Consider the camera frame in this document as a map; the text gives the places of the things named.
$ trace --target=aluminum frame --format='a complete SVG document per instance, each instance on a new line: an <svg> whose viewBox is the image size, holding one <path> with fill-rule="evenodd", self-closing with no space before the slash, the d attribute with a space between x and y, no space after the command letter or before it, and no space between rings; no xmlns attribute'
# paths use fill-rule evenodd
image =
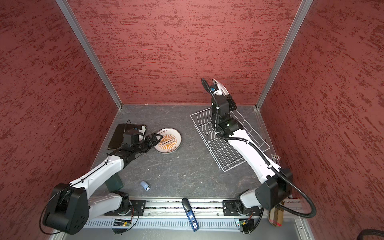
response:
<svg viewBox="0 0 384 240"><path fill-rule="evenodd" d="M94 52L91 44L89 43L87 37L85 36L83 30L80 27L79 22L77 21L70 5L67 0L56 0L56 3L59 5L61 11L63 12L65 18L67 19L69 25L71 26L73 32L75 33L77 39L84 48L84 51L91 60L93 66L95 67L97 73L99 74L101 80L103 81L105 87L107 88L109 94L113 98L113 101L116 103L116 106L121 109L123 103L120 100L119 95L117 94L115 88L113 87L107 73L105 72L103 66L101 65L99 59L97 58L96 53Z"/></svg>
<svg viewBox="0 0 384 240"><path fill-rule="evenodd" d="M130 197L134 200L146 200L143 218L184 218L186 217L184 208L181 204L182 198L169 197ZM188 198L191 208L196 218L239 218L239 216L224 216L223 198ZM300 199L285 199L284 206L295 211L302 212L303 207ZM99 216L98 218L115 218L117 216ZM267 218L268 214L264 212L263 218ZM284 213L284 218L298 218L298 216Z"/></svg>
<svg viewBox="0 0 384 240"><path fill-rule="evenodd" d="M295 218L295 223L301 240L315 240L307 219Z"/></svg>
<svg viewBox="0 0 384 240"><path fill-rule="evenodd" d="M303 0L299 6L299 9L297 10L296 16L293 19L292 25L288 31L288 34L285 38L285 41L283 43L283 46L281 47L281 50L279 52L279 55L277 56L277 59L275 61L275 64L273 65L273 68L271 70L271 74L269 75L266 84L264 86L264 89L256 103L256 108L260 110L261 106L264 103L264 100L269 92L269 90L272 87L273 82L275 81L275 78L280 70L281 65L284 62L285 57L287 56L289 49L292 46L293 40L295 39L297 32L299 32L300 26L304 21L305 16L308 13L308 10L312 4L313 0Z"/></svg>

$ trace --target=mounting plate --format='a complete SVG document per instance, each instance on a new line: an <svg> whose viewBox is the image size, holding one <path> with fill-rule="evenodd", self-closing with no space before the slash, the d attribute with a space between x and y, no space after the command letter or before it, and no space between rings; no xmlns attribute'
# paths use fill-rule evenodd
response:
<svg viewBox="0 0 384 240"><path fill-rule="evenodd" d="M138 216L138 215L143 216L146 202L147 202L146 200L131 200L132 206L135 209L133 214L134 216ZM115 211L106 212L104 213L104 216L118 216L119 218L124 217L124 216L120 216Z"/></svg>
<svg viewBox="0 0 384 240"><path fill-rule="evenodd" d="M223 200L223 212L224 216L241 216L235 209L234 200ZM251 213L253 213L253 216L260 216L261 212L258 207L253 207L246 216L250 216Z"/></svg>

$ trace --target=vented metal panel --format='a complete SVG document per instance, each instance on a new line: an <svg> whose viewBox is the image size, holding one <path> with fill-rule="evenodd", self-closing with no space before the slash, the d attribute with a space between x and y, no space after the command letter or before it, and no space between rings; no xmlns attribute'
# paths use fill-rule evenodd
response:
<svg viewBox="0 0 384 240"><path fill-rule="evenodd" d="M94 218L88 221L84 228L129 228L129 227L113 227L112 223L114 218ZM237 218L229 219L200 219L198 224L200 229L204 230L226 230L226 231L238 231L236 224ZM133 223L136 222L136 216L133 218ZM185 218L139 218L134 228L162 228L162 229L180 229L180 230L192 230L189 222Z"/></svg>

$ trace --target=orange sunburst pattern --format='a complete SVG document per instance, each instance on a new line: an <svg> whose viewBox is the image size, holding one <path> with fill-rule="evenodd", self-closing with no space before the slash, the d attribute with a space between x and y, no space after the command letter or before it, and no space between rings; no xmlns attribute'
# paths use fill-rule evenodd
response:
<svg viewBox="0 0 384 240"><path fill-rule="evenodd" d="M162 149L169 150L176 145L176 138L173 135L164 135L163 139L159 142L159 146Z"/></svg>

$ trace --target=metal corner post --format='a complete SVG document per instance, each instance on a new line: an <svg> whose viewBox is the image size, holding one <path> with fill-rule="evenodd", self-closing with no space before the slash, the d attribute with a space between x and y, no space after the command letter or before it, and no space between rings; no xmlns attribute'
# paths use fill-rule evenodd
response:
<svg viewBox="0 0 384 240"><path fill-rule="evenodd" d="M281 50L279 52L279 55L277 56L277 59L275 61L275 64L271 70L271 74L269 75L266 84L264 86L264 89L257 101L256 109L259 111L261 106L263 105L263 102L269 92L269 90L272 87L272 84L277 76L277 73L280 70L281 65L283 64L283 61L285 57L287 56L287 53L289 49L291 48L291 45L293 43L293 40L295 39L297 32L300 29L301 24L304 21L305 16L307 15L307 12L312 4L313 0L303 0L299 6L299 9L297 10L296 16L293 19L292 25L288 31L287 37L285 38L285 41L283 43L283 46L281 47Z"/></svg>
<svg viewBox="0 0 384 240"><path fill-rule="evenodd" d="M117 107L119 109L121 109L123 104L119 98L119 95L117 94L115 88L113 87L111 81L109 80L107 73L104 71L103 66L101 65L99 59L97 58L97 55L94 52L94 50L92 49L91 44L89 43L83 30L81 29L80 24L77 21L77 19L74 15L70 5L68 4L67 0L56 0L56 3L59 5L61 11L63 12L68 23L70 24L76 37L78 38L81 45L83 46L85 52L87 53L89 59L91 60L93 66L95 67L97 73L99 74L99 76L100 76L101 80L103 81L105 87L107 88L109 94L113 98L113 101L115 101Z"/></svg>

